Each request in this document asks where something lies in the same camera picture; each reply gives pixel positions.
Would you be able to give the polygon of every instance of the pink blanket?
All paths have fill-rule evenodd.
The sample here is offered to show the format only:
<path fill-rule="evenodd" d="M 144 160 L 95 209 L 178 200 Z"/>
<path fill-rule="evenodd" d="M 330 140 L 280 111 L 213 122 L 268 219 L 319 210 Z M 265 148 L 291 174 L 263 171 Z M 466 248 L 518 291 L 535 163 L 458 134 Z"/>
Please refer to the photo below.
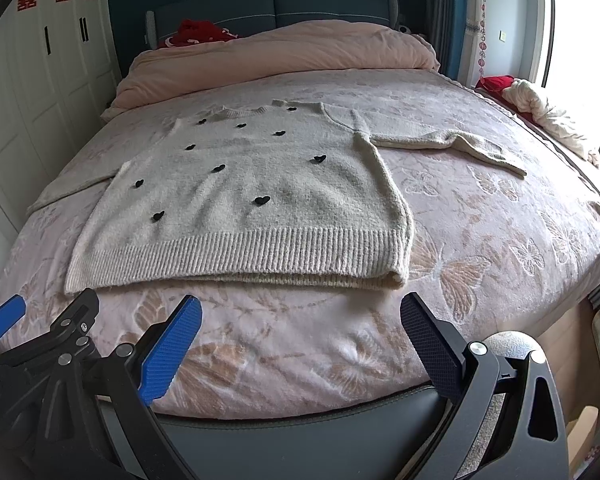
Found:
<path fill-rule="evenodd" d="M 199 90 L 271 75 L 347 68 L 437 70 L 419 36 L 373 23 L 302 22 L 227 43 L 203 43 L 140 54 L 102 118 Z"/>

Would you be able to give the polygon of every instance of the dark blue gripper pad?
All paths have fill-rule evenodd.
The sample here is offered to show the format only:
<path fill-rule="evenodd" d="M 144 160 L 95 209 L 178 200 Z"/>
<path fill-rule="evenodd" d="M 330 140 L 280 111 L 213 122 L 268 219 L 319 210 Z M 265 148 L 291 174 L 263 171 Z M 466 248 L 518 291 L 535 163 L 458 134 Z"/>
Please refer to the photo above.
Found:
<path fill-rule="evenodd" d="M 458 402 L 464 373 L 461 352 L 466 346 L 462 336 L 451 323 L 436 319 L 414 292 L 402 298 L 400 322 L 438 394 Z"/>
<path fill-rule="evenodd" d="M 146 406 L 167 392 L 201 325 L 200 300 L 191 297 L 179 306 L 179 311 L 142 362 L 138 394 Z"/>
<path fill-rule="evenodd" d="M 0 338 L 24 316 L 27 305 L 21 296 L 13 296 L 0 306 Z"/>

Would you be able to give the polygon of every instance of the blue upholstered headboard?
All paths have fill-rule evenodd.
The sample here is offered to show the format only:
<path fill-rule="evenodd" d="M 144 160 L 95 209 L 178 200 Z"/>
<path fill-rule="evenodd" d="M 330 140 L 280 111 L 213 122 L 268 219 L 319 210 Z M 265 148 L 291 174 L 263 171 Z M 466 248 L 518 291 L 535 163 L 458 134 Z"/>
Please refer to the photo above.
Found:
<path fill-rule="evenodd" d="M 400 10 L 398 0 L 182 0 L 146 12 L 147 45 L 157 48 L 186 18 L 209 20 L 244 37 L 307 20 L 370 22 L 397 28 Z"/>

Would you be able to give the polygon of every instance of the wooden floor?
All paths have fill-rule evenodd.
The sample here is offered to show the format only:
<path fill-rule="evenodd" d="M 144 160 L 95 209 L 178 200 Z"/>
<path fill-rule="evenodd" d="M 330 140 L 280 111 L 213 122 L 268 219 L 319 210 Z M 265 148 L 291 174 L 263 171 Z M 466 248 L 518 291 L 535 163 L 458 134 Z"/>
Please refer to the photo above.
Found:
<path fill-rule="evenodd" d="M 600 409 L 600 364 L 592 320 L 593 309 L 584 300 L 538 338 L 554 374 L 565 422 L 578 418 L 587 405 Z"/>

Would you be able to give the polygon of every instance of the floral pattern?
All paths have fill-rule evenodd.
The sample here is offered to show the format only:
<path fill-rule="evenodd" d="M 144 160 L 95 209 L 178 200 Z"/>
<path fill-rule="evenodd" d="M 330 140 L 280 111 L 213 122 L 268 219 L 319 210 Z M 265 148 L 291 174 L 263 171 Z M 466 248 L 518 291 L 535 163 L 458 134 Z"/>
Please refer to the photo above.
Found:
<path fill-rule="evenodd" d="M 600 199 L 502 108 L 433 72 L 285 74 L 138 108 L 105 126 L 62 174 L 118 167 L 178 120 L 186 127 L 214 105 L 272 99 L 453 125 L 507 148 L 528 175 L 520 179 L 454 150 L 379 149 L 414 217 L 404 290 L 188 280 L 99 290 L 90 336 L 102 355 L 138 340 L 185 294 L 203 305 L 200 332 L 167 394 L 155 401 L 157 412 L 266 418 L 382 397 L 427 379 L 400 324 L 405 293 L 417 292 L 436 316 L 480 340 L 501 330 L 537 336 L 599 282 Z M 66 266 L 106 187 L 96 184 L 30 216 L 0 277 L 0 304 L 19 293 L 27 313 L 0 349 L 48 330 L 73 299 L 63 293 Z"/>

